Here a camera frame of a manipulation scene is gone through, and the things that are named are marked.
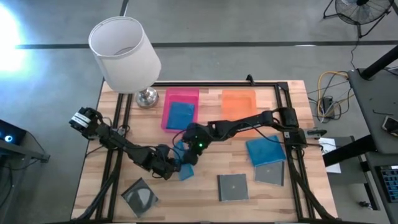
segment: orange tray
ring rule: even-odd
[[[256,92],[254,90],[223,90],[221,95],[222,119],[235,121],[257,114]],[[255,130],[238,133],[237,137],[255,135]]]

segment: gray floor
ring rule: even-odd
[[[86,44],[92,27],[117,16],[121,3],[122,0],[3,0],[0,7],[16,20],[18,44]],[[355,27],[338,18],[321,20],[327,3],[131,0],[127,15],[142,21],[153,42],[356,40]],[[390,13],[364,40],[397,40],[397,22],[397,14]],[[250,73],[256,80],[305,80],[307,90],[312,91],[317,88],[322,72],[352,69],[352,48],[213,47],[156,51],[163,68],[159,80],[242,80]],[[354,63],[366,67],[391,48],[392,45],[360,45]],[[9,53],[0,60],[0,66],[13,65],[11,71],[0,67],[0,119],[32,132],[51,154],[48,164],[35,164],[27,170],[12,222],[68,220],[87,146],[87,141],[69,127],[68,120],[81,106],[96,106],[102,80],[100,70],[88,49]],[[328,94],[339,97],[348,88],[348,84],[336,86]],[[349,112],[339,121],[317,126],[327,129],[328,136],[360,138],[368,133],[360,114],[353,98]],[[360,198],[366,200],[362,186],[332,183],[332,191],[341,218],[387,223],[384,212],[356,205]]]

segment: pink tray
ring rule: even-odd
[[[166,90],[166,97],[163,107],[163,116],[161,127],[165,132],[177,133],[181,130],[167,129],[167,121],[169,120],[170,106],[173,102],[179,103],[191,103],[195,105],[193,112],[193,121],[198,121],[198,109],[199,109],[199,89],[198,88],[168,88]]]

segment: lamp base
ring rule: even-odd
[[[136,93],[136,101],[141,108],[154,107],[159,100],[159,95],[156,90],[152,87],[148,87],[146,90],[139,91]]]

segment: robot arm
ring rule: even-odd
[[[279,113],[281,124],[275,122],[274,113]],[[294,137],[296,144],[305,145],[305,135],[299,129],[299,122],[293,108],[278,108],[263,111],[261,114],[239,119],[237,121],[210,121],[206,126],[197,123],[188,125],[182,136],[182,141],[189,145],[184,155],[184,162],[195,165],[204,149],[213,141],[225,141],[237,133],[261,126],[269,126],[278,131],[288,131]]]
[[[165,180],[169,179],[173,172],[180,170],[180,163],[167,157],[170,151],[168,146],[140,146],[131,143],[104,123],[102,114],[93,108],[80,108],[69,123],[85,138],[99,138],[99,142],[110,150],[122,149],[136,165],[147,171],[153,170]]]

